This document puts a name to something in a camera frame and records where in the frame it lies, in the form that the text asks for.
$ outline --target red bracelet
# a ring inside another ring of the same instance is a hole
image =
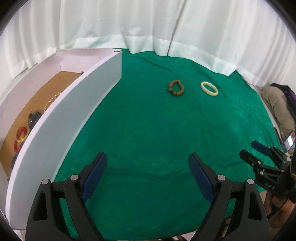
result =
[[[17,141],[15,140],[15,143],[13,145],[14,152],[19,152],[21,150],[21,148],[22,148],[22,146],[21,145],[17,146]]]

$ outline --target white curtain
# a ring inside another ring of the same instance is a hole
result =
[[[296,88],[295,40],[265,0],[29,0],[0,37],[0,94],[57,49],[77,47],[154,50],[237,70],[259,88]]]

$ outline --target white board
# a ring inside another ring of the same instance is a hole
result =
[[[7,190],[6,216],[13,229],[26,228],[40,182],[54,180],[80,130],[121,79],[121,62],[121,51],[108,53],[62,92],[29,134]]]

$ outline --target knee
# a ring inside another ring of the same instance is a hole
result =
[[[286,99],[284,93],[277,87],[265,86],[262,88],[261,96],[269,103],[277,101],[279,98]]]

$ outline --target blue gripper pad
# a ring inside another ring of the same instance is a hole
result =
[[[270,156],[271,154],[269,147],[259,143],[258,141],[252,141],[251,146],[265,156]]]
[[[103,153],[101,157],[96,160],[96,164],[89,173],[87,179],[83,184],[83,192],[81,195],[81,200],[86,202],[88,199],[91,199],[102,176],[107,167],[107,155]]]
[[[213,194],[213,184],[203,170],[206,166],[196,154],[195,156],[193,154],[189,155],[188,165],[204,199],[212,203],[215,200],[215,196]]]

